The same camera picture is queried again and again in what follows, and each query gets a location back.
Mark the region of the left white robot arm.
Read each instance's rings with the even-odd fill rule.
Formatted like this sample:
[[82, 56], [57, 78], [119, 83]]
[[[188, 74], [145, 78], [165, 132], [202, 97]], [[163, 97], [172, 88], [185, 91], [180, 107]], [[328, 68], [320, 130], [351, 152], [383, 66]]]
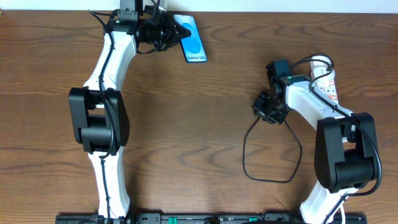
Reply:
[[123, 171], [123, 152], [129, 139], [129, 118], [121, 94], [131, 60], [141, 43], [153, 44], [153, 52], [165, 51], [192, 32], [168, 12], [141, 13], [116, 9], [102, 22], [104, 46], [91, 77], [72, 88], [68, 100], [77, 143], [95, 170], [99, 193], [96, 222], [111, 223], [129, 213]]

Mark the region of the blue Galaxy smartphone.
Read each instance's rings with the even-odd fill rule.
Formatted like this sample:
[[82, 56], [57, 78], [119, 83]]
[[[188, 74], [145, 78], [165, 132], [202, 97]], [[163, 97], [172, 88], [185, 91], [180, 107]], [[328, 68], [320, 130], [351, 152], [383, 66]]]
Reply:
[[193, 16], [175, 14], [174, 19], [177, 23], [191, 32], [190, 37], [185, 37], [180, 41], [183, 54], [187, 63], [205, 63], [207, 57], [203, 47], [198, 27]]

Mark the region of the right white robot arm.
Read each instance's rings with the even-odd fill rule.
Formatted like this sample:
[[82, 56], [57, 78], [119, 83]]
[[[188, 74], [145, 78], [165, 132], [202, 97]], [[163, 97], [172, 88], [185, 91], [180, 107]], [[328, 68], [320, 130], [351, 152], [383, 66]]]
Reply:
[[275, 60], [266, 66], [266, 73], [270, 90], [261, 92], [252, 106], [257, 119], [282, 124], [289, 111], [296, 111], [316, 131], [317, 182], [300, 205], [302, 223], [359, 222], [343, 213], [343, 204], [350, 197], [373, 194], [381, 184], [373, 117], [340, 106], [335, 64], [325, 54], [292, 65]]

